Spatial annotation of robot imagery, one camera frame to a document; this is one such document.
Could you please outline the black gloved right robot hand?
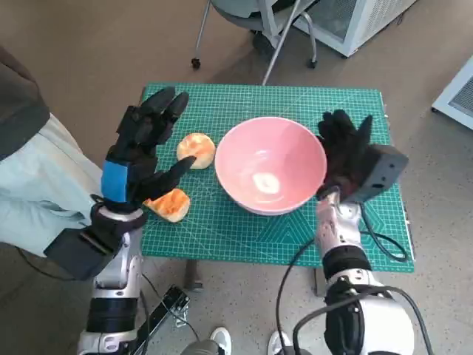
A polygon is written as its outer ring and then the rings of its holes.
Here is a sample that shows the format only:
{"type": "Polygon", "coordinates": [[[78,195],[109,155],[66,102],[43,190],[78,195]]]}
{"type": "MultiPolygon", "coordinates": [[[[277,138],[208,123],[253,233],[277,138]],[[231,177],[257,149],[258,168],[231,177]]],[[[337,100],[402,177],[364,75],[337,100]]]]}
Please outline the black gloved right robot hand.
{"type": "Polygon", "coordinates": [[[370,144],[373,117],[368,115],[356,127],[343,110],[325,112],[318,122],[319,136],[327,171],[316,193],[319,200],[337,190],[340,200],[347,200],[361,185],[361,160],[370,144]]]}

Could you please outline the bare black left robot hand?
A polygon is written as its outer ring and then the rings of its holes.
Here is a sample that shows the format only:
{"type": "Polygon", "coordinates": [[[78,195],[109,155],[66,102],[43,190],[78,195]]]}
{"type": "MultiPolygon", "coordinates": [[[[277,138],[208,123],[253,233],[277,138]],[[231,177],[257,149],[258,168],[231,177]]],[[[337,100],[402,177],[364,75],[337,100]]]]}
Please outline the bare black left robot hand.
{"type": "Polygon", "coordinates": [[[104,205],[114,212],[133,212],[146,200],[166,195],[191,168],[195,156],[157,171],[156,147],[171,137],[187,107],[189,94],[165,87],[139,106],[129,106],[117,129],[118,139],[107,152],[101,178],[104,205]]]}

